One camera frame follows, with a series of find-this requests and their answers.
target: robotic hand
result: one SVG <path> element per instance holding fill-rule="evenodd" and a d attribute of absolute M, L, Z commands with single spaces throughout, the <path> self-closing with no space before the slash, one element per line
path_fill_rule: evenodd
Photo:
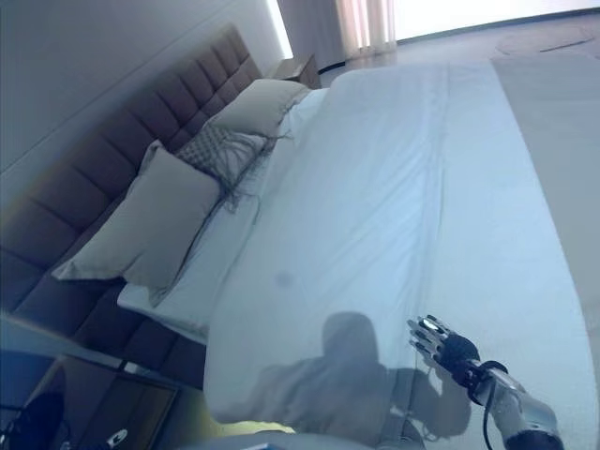
<path fill-rule="evenodd" d="M 467 389 L 469 398 L 485 405 L 484 437 L 488 449 L 488 415 L 494 418 L 507 450 L 563 450 L 554 412 L 531 397 L 496 361 L 481 363 L 479 351 L 465 337 L 433 316 L 409 322 L 412 345 L 426 359 L 448 370 Z"/>

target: nightstand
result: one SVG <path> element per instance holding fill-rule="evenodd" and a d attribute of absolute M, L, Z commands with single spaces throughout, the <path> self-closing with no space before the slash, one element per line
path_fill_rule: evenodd
<path fill-rule="evenodd" d="M 284 59 L 271 71 L 268 78 L 302 83 L 309 89 L 321 89 L 314 54 Z"/>
<path fill-rule="evenodd" d="M 62 396 L 63 418 L 74 448 L 105 443 L 115 432 L 127 430 L 117 449 L 149 449 L 158 435 L 178 390 L 166 383 L 118 371 L 72 356 L 59 356 L 30 399 L 44 393 Z M 61 427 L 51 449 L 67 436 Z"/>

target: gray pillow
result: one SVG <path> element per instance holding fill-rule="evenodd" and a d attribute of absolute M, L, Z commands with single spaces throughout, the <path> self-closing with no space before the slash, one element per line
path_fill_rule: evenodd
<path fill-rule="evenodd" d="M 158 149 L 134 189 L 70 260 L 58 279 L 109 279 L 154 289 L 172 285 L 218 200 L 218 183 Z"/>
<path fill-rule="evenodd" d="M 207 123 L 175 156 L 214 176 L 224 192 L 230 193 L 266 142 L 262 136 L 236 133 Z"/>
<path fill-rule="evenodd" d="M 129 185 L 127 195 L 129 195 L 135 187 L 135 185 L 138 184 L 138 181 L 140 181 L 140 178 L 142 178 L 143 173 L 148 170 L 148 167 L 150 167 L 150 163 L 152 162 L 152 159 L 154 159 L 154 156 L 157 153 L 158 149 L 164 150 L 165 152 L 167 151 L 160 139 L 156 139 L 155 141 L 152 141 L 148 144 L 148 146 L 146 147 L 146 153 L 143 154 L 142 162 L 140 163 L 140 168 L 138 169 L 138 175 L 133 179 L 133 181 Z"/>
<path fill-rule="evenodd" d="M 299 82 L 256 80 L 210 122 L 240 133 L 276 137 L 283 116 L 308 92 Z"/>

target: tufted headboard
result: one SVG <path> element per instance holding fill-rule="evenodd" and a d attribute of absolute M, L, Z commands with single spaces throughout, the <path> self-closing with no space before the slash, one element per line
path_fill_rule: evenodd
<path fill-rule="evenodd" d="M 121 202 L 148 144 L 170 151 L 261 73 L 232 26 L 162 74 L 3 212 L 0 308 L 84 347 L 202 387 L 202 345 L 116 305 L 122 280 L 57 281 Z"/>

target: decorative pillow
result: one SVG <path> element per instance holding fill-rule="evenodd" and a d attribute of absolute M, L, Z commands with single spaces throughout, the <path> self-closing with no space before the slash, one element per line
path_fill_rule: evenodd
<path fill-rule="evenodd" d="M 284 115 L 308 92 L 299 82 L 256 80 L 210 122 L 240 133 L 273 138 Z"/>
<path fill-rule="evenodd" d="M 266 142 L 262 136 L 235 133 L 207 123 L 200 133 L 175 152 L 175 156 L 214 176 L 225 193 L 230 193 Z"/>
<path fill-rule="evenodd" d="M 140 181 L 140 178 L 142 178 L 143 173 L 148 170 L 148 167 L 150 167 L 150 163 L 152 162 L 152 159 L 154 159 L 154 156 L 157 153 L 158 149 L 164 150 L 165 152 L 167 151 L 160 139 L 156 139 L 155 141 L 152 141 L 148 144 L 148 146 L 146 147 L 146 153 L 143 154 L 142 162 L 140 163 L 140 168 L 138 169 L 138 175 L 133 179 L 133 181 L 129 185 L 127 195 L 129 195 L 135 187 L 135 185 L 138 184 L 138 181 Z"/>
<path fill-rule="evenodd" d="M 158 149 L 147 171 L 107 222 L 52 274 L 168 288 L 218 200 L 218 183 Z"/>

